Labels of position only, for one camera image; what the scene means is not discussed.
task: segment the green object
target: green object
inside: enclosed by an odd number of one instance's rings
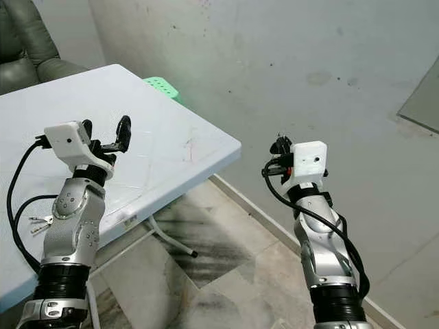
[[[181,103],[180,93],[176,90],[168,81],[163,79],[162,77],[147,77],[143,79],[144,82],[153,86],[155,89],[161,91],[169,98]]]

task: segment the floor tile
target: floor tile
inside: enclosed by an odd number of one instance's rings
[[[89,280],[93,285],[93,290],[95,291],[96,297],[98,297],[101,293],[108,289],[107,282],[105,282],[104,278],[100,274],[93,276]]]
[[[209,181],[172,202],[154,217],[165,233],[198,253],[197,258],[188,258],[163,241],[168,252],[199,288],[277,241]]]
[[[153,236],[126,252],[102,275],[134,329],[166,328],[197,292]]]
[[[124,248],[131,245],[137,239],[145,235],[149,231],[149,228],[145,226],[145,223],[142,222],[126,232],[124,235],[120,236],[118,239],[110,242],[103,248],[99,249],[96,253],[95,257],[95,266],[102,265],[108,259],[112,258],[114,255],[118,254]]]
[[[103,329],[132,329],[110,289],[106,289],[96,299],[99,322]],[[93,329],[90,317],[82,324],[81,329]]]
[[[282,243],[201,289],[170,328],[312,328],[298,257]]]

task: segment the white table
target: white table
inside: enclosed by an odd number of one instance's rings
[[[99,247],[238,159],[241,144],[119,65],[105,66],[0,96],[0,312],[32,293],[36,276],[12,241],[6,192],[24,151],[45,127],[90,119],[92,138],[115,140],[123,114],[132,120],[130,149],[107,181]],[[58,194],[71,173],[53,150],[38,148],[17,182],[14,211],[26,199]],[[30,215],[50,215],[53,200],[23,213],[19,232],[40,259],[45,233],[32,236]]]

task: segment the black cable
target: black cable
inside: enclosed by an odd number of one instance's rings
[[[36,273],[38,273],[40,269],[39,262],[25,249],[25,246],[23,245],[23,242],[21,241],[18,232],[14,231],[14,215],[12,213],[12,192],[14,191],[16,181],[19,178],[19,174],[21,172],[21,169],[23,168],[23,165],[25,164],[27,158],[29,158],[29,155],[32,153],[32,151],[38,146],[40,146],[40,143],[37,141],[32,144],[29,149],[27,149],[27,151],[23,154],[23,157],[21,158],[20,163],[17,166],[14,175],[12,176],[12,181],[9,185],[8,194],[6,196],[6,211],[8,213],[9,224],[12,230],[12,238],[14,239],[16,246],[24,256],[25,260],[29,263],[30,267]]]
[[[346,219],[343,216],[340,216],[340,220],[342,221],[343,225],[343,232],[340,231],[335,225],[333,225],[331,222],[327,221],[325,218],[321,217],[320,215],[316,214],[315,212],[312,212],[306,208],[303,208],[301,206],[298,206],[297,204],[294,204],[292,202],[289,202],[284,197],[282,197],[276,189],[273,187],[270,177],[267,175],[268,167],[271,165],[276,164],[277,159],[271,159],[267,162],[267,164],[264,167],[263,170],[263,177],[265,179],[265,183],[267,184],[268,189],[270,192],[283,204],[286,206],[289,206],[290,208],[293,208],[294,210],[297,210],[299,212],[302,212],[308,216],[313,217],[314,219],[317,219],[319,222],[323,223],[324,225],[328,226],[334,233],[336,233],[345,243],[346,245],[346,251],[348,252],[349,257],[352,260],[352,263],[354,264],[355,268],[358,270],[360,283],[359,283],[359,291],[358,294],[361,299],[363,299],[369,292],[370,289],[370,282],[366,275],[366,272],[364,271],[363,262],[361,261],[361,257],[357,251],[357,248],[355,248],[354,244],[351,242],[351,240],[347,236],[347,227],[346,227]]]
[[[12,176],[12,181],[9,185],[9,189],[8,189],[8,194],[6,196],[6,211],[8,213],[8,219],[9,219],[9,224],[11,226],[11,230],[12,230],[12,238],[14,239],[14,242],[16,244],[16,246],[18,247],[18,249],[20,250],[20,252],[22,253],[23,257],[25,258],[25,260],[27,261],[27,263],[29,264],[29,266],[36,272],[38,273],[40,270],[40,262],[38,262],[25,248],[19,231],[18,231],[18,226],[19,226],[19,219],[21,214],[23,213],[23,211],[25,210],[25,208],[31,204],[32,202],[36,201],[36,200],[40,200],[40,199],[49,199],[49,198],[53,198],[56,197],[56,195],[39,195],[38,197],[33,197],[29,200],[27,200],[24,204],[21,205],[21,207],[19,208],[19,210],[17,211],[16,216],[14,217],[14,214],[12,213],[12,193],[14,192],[14,187],[16,184],[16,181],[19,178],[21,169],[23,168],[27,158],[29,158],[29,155],[32,153],[32,151],[34,149],[36,149],[38,146],[43,146],[44,141],[39,140],[36,141],[34,144],[32,144],[27,151],[23,154],[23,157],[20,160],[19,165],[17,166],[14,175]]]
[[[20,206],[20,208],[17,210],[17,212],[15,214],[14,228],[12,230],[13,231],[12,233],[13,234],[17,234],[17,239],[19,240],[19,242],[23,246],[23,248],[25,248],[25,247],[23,245],[23,242],[21,241],[21,237],[20,237],[20,234],[19,234],[19,221],[20,221],[21,214],[26,209],[26,207],[29,206],[32,202],[35,202],[35,201],[38,201],[38,200],[42,200],[42,199],[55,199],[56,197],[57,197],[56,194],[46,194],[46,195],[38,195],[36,197],[31,197],[26,202],[24,202]],[[38,263],[38,270],[39,270],[40,269],[40,262],[38,262],[32,255],[31,255],[31,257],[33,258],[32,264]]]

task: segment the green armchair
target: green armchair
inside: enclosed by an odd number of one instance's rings
[[[0,0],[0,95],[84,71],[60,59],[32,0]]]

